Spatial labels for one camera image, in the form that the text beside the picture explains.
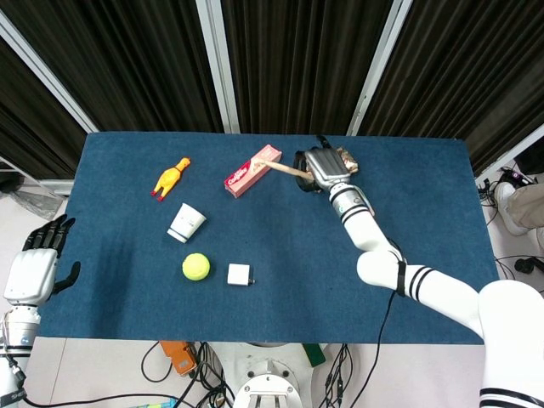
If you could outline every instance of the paper cup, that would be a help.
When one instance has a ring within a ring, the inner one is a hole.
[[[176,240],[185,243],[204,221],[206,221],[206,217],[193,207],[183,203],[167,233]]]

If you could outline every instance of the white shoe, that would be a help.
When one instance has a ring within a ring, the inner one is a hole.
[[[536,240],[538,241],[538,245],[540,245],[544,251],[544,227],[536,229]]]
[[[520,227],[514,223],[512,217],[508,213],[508,198],[510,198],[515,191],[516,189],[510,183],[499,183],[495,188],[495,201],[508,232],[512,235],[523,235],[527,234],[530,231],[530,228]]]

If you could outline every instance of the toy chicken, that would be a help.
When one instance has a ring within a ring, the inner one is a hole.
[[[181,173],[190,165],[190,158],[184,157],[181,161],[175,166],[171,167],[168,170],[165,170],[159,181],[156,183],[155,189],[151,191],[152,196],[156,196],[160,189],[162,189],[161,196],[157,199],[158,201],[164,200],[164,197],[170,192],[174,185],[181,179]]]

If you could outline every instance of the yellow tennis ball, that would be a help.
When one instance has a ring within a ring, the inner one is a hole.
[[[210,272],[210,261],[201,253],[191,253],[185,258],[181,269],[187,279],[201,281]]]

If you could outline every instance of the pink box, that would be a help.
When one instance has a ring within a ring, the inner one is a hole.
[[[236,198],[257,182],[270,167],[264,164],[252,164],[253,159],[263,159],[270,162],[279,162],[281,152],[270,144],[264,146],[254,157],[246,161],[238,170],[232,173],[225,181],[224,188]]]

